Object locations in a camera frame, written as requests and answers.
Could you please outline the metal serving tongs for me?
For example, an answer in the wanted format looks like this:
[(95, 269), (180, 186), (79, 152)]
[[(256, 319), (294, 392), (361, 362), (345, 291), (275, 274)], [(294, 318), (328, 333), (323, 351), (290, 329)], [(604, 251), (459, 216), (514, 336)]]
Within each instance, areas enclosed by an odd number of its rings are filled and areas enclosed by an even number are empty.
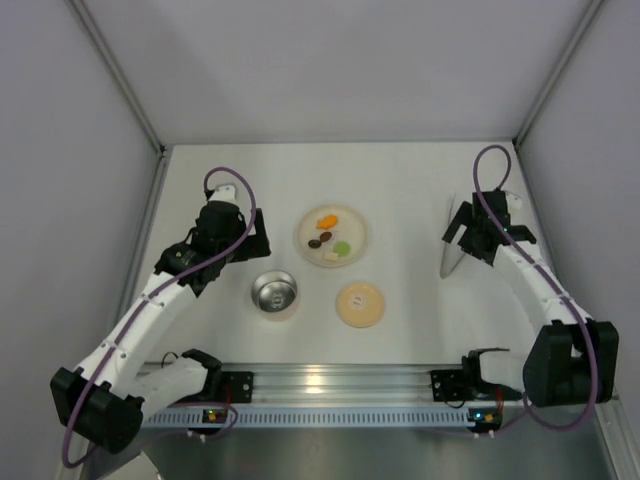
[[(457, 194), (451, 194), (447, 199), (446, 204), (446, 222), (445, 229), (448, 229), (454, 216), (460, 206), (460, 201), (457, 199)], [(465, 258), (465, 253), (460, 249), (457, 244), (457, 237), (451, 242), (445, 242), (442, 247), (441, 263), (439, 269), (439, 275), (442, 280), (447, 279), (461, 264)]]

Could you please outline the steel lunch box bowl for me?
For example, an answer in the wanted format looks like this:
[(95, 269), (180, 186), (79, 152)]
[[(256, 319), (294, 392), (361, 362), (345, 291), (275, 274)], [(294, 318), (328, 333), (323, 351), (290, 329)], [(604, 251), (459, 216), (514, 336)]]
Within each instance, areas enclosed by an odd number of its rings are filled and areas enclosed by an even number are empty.
[(300, 290), (294, 277), (282, 270), (259, 275), (251, 285), (250, 296), (258, 312), (267, 320), (291, 318), (299, 304)]

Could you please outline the orange fish-shaped food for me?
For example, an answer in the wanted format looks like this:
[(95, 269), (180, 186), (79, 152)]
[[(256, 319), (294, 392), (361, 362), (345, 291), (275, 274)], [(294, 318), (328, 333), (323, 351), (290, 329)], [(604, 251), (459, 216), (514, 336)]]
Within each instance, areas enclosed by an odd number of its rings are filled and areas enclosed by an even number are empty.
[(316, 228), (319, 230), (330, 230), (337, 226), (339, 217), (335, 214), (329, 214), (316, 222)]

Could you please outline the green round food piece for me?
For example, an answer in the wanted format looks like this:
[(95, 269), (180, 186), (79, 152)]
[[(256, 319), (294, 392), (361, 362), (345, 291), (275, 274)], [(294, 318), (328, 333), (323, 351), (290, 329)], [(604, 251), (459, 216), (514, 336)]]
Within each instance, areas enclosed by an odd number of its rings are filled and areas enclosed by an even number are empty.
[(338, 241), (334, 244), (333, 252), (339, 258), (347, 257), (351, 254), (352, 247), (347, 241)]

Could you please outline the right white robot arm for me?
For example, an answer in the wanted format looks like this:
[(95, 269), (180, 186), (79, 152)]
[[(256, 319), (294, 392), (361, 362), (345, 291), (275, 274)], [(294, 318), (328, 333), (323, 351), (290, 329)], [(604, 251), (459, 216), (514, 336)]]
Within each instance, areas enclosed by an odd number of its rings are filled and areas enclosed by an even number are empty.
[(463, 357), (471, 385), (504, 387), (539, 408), (611, 399), (617, 329), (594, 320), (571, 299), (533, 232), (512, 224), (506, 192), (485, 191), (452, 204), (443, 240), (499, 273), (530, 324), (520, 346), (475, 349)]

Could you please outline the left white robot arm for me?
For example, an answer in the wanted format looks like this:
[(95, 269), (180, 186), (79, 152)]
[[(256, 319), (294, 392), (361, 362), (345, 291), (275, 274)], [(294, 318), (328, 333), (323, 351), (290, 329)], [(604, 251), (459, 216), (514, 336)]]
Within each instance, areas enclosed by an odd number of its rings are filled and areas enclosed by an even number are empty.
[(197, 349), (145, 378), (138, 373), (168, 327), (227, 264), (270, 253), (261, 209), (245, 218), (234, 202), (208, 201), (187, 238), (163, 251), (111, 334), (74, 370), (53, 375), (50, 389), (65, 434), (116, 454), (144, 421), (175, 403), (228, 399), (221, 362)]

